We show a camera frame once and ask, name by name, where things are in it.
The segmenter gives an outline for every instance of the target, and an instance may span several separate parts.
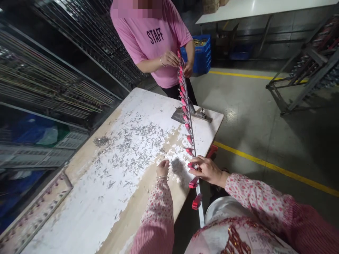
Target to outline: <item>wire rack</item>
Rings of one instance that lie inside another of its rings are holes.
[[[0,95],[81,119],[114,97],[0,29]]]
[[[104,69],[124,89],[148,77],[133,63],[109,16],[111,0],[35,0],[34,11]]]

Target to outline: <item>white table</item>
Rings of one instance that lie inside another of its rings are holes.
[[[204,14],[196,24],[335,5],[338,0],[230,0],[216,13]]]
[[[179,101],[134,89],[70,161],[74,188],[23,250],[23,254],[126,253],[155,183],[155,168],[172,162],[169,186],[174,219],[188,195],[186,129],[171,119]],[[223,115],[212,123],[193,118],[197,154],[206,155]],[[94,143],[107,137],[102,147]]]

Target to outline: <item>bracelet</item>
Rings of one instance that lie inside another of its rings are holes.
[[[161,62],[161,64],[162,64],[162,66],[163,66],[163,67],[167,67],[167,65],[164,65],[164,64],[162,63],[161,57],[162,57],[162,55],[160,56],[160,62]]]
[[[156,179],[158,180],[158,179],[160,179],[160,178],[164,178],[164,177],[166,177],[167,178],[167,182],[169,181],[169,177],[168,176],[158,176]]]

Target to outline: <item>woman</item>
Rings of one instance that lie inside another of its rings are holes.
[[[185,47],[184,67],[188,96],[197,101],[189,78],[193,72],[194,44],[171,0],[114,0],[111,19],[127,52],[144,73],[151,73],[168,97],[178,99],[177,51]]]
[[[185,253],[339,253],[339,233],[314,208],[295,202],[267,184],[221,171],[212,160],[194,158],[195,176],[218,185],[233,197],[215,200],[206,225],[193,235]],[[156,170],[157,180],[131,253],[172,253],[173,202],[167,184],[169,161]]]

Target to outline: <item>factory floor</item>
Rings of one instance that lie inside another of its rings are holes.
[[[281,117],[271,93],[265,89],[274,75],[275,72],[212,68],[208,74],[191,78],[199,106],[225,115],[215,139],[219,146],[215,163],[231,173],[264,181],[292,195],[297,202],[313,206],[339,228],[335,191],[339,190],[339,114],[335,108],[327,108]],[[153,91],[165,95],[160,87]],[[295,91],[286,88],[283,95],[291,98]],[[335,95],[327,99],[334,100]],[[173,253],[184,253],[199,228],[198,214],[191,209],[194,198],[193,191],[175,224]]]

